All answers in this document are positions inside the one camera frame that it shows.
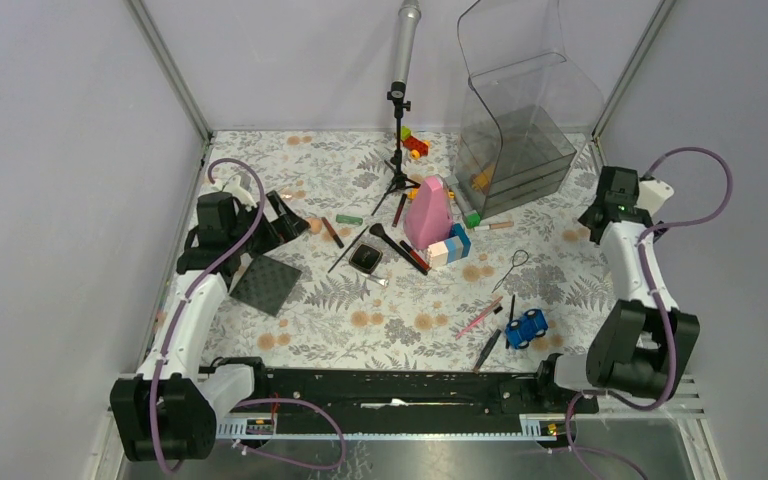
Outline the brown lip gloss tube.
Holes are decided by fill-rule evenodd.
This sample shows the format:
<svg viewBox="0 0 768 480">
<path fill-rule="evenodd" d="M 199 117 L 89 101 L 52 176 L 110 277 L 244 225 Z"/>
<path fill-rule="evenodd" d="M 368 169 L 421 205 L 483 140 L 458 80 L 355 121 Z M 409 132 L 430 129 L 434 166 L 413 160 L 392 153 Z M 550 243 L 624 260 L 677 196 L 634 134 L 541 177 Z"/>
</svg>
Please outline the brown lip gloss tube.
<svg viewBox="0 0 768 480">
<path fill-rule="evenodd" d="M 320 218 L 323 226 L 326 228 L 326 231 L 328 232 L 328 235 L 330 238 L 334 241 L 334 243 L 337 245 L 339 249 L 343 249 L 345 247 L 340 235 L 337 233 L 337 231 L 334 229 L 330 221 L 326 217 Z"/>
</svg>

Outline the black square compact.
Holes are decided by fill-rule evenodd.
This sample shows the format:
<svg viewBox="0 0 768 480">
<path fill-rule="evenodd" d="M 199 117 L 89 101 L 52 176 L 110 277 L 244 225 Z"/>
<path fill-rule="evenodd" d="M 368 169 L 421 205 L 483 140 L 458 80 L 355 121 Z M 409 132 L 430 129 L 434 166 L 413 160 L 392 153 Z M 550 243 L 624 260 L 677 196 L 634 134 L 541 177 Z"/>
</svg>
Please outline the black square compact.
<svg viewBox="0 0 768 480">
<path fill-rule="evenodd" d="M 372 274 L 379 265 L 383 253 L 366 243 L 359 244 L 349 258 L 349 264 L 364 274 Z"/>
</svg>

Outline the green lip balm tube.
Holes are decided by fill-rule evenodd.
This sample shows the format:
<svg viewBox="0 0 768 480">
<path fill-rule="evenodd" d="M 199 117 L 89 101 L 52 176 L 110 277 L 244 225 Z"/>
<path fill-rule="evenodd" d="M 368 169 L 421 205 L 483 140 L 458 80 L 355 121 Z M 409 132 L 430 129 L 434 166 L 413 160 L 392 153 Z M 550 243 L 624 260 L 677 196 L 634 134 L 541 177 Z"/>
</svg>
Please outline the green lip balm tube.
<svg viewBox="0 0 768 480">
<path fill-rule="evenodd" d="M 340 224 L 360 226 L 363 219 L 352 215 L 337 214 L 335 220 Z"/>
</svg>

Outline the red lip gloss tube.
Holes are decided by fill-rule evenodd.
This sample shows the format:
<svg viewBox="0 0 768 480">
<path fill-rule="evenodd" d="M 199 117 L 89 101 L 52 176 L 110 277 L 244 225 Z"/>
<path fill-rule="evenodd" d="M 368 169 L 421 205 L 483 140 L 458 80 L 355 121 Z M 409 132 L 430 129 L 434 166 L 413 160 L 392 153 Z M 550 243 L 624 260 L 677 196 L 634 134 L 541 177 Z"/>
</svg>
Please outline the red lip gloss tube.
<svg viewBox="0 0 768 480">
<path fill-rule="evenodd" d="M 399 241 L 400 246 L 414 259 L 426 272 L 430 270 L 429 265 L 423 260 L 423 258 L 410 246 L 410 244 L 404 240 Z"/>
</svg>

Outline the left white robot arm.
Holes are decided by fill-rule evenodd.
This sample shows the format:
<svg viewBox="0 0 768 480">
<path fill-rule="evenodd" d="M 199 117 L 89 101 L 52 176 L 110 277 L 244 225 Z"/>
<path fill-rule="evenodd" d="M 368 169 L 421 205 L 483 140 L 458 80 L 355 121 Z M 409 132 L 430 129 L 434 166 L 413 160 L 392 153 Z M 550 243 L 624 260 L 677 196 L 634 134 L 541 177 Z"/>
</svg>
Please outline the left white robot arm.
<svg viewBox="0 0 768 480">
<path fill-rule="evenodd" d="M 276 214 L 247 191 L 200 196 L 196 225 L 176 262 L 173 305 L 146 359 L 130 378 L 115 381 L 112 410 L 126 458 L 171 468 L 204 459 L 212 451 L 217 424 L 237 403 L 256 411 L 269 401 L 270 385 L 256 369 L 231 361 L 198 381 L 202 352 L 219 307 L 233 298 L 275 316 L 300 271 L 268 257 L 310 227 L 276 191 L 265 195 Z"/>
</svg>

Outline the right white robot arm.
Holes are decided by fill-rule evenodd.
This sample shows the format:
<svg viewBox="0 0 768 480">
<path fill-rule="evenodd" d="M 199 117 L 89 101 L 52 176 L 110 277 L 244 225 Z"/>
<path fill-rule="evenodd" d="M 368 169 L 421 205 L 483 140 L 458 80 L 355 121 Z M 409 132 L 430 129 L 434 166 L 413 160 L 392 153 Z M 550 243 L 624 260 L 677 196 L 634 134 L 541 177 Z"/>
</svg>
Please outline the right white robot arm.
<svg viewBox="0 0 768 480">
<path fill-rule="evenodd" d="M 607 260 L 616 302 L 584 354 L 552 354 L 538 367 L 535 402 L 557 412 L 573 391 L 604 391 L 653 410 L 675 392 L 700 333 L 672 298 L 654 252 L 653 221 L 632 169 L 606 167 L 579 222 Z"/>
</svg>

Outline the clear acrylic makeup organizer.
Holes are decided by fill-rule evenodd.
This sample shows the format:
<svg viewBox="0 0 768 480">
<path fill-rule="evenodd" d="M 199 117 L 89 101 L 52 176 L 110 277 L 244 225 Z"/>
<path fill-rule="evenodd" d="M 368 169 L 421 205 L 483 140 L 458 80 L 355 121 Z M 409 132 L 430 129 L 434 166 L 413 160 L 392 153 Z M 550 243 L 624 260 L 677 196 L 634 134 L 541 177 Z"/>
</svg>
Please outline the clear acrylic makeup organizer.
<svg viewBox="0 0 768 480">
<path fill-rule="evenodd" d="M 467 72 L 447 183 L 463 215 L 481 220 L 556 192 L 603 108 L 597 85 L 567 54 L 557 1 L 477 1 L 458 18 Z M 487 194 L 471 188 L 493 164 Z"/>
</svg>

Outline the black makeup brush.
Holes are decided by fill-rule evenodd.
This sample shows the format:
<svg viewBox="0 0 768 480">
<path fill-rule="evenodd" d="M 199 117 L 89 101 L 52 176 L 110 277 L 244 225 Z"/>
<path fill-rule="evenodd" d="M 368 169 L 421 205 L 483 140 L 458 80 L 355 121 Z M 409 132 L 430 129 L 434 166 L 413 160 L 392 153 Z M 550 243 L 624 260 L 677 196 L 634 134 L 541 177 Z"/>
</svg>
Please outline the black makeup brush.
<svg viewBox="0 0 768 480">
<path fill-rule="evenodd" d="M 369 232 L 383 240 L 389 247 L 391 247 L 398 255 L 405 259 L 411 266 L 418 270 L 423 275 L 428 275 L 428 270 L 423 267 L 415 258 L 411 256 L 406 250 L 404 250 L 394 239 L 392 239 L 385 231 L 384 227 L 380 223 L 375 223 L 369 227 Z"/>
</svg>

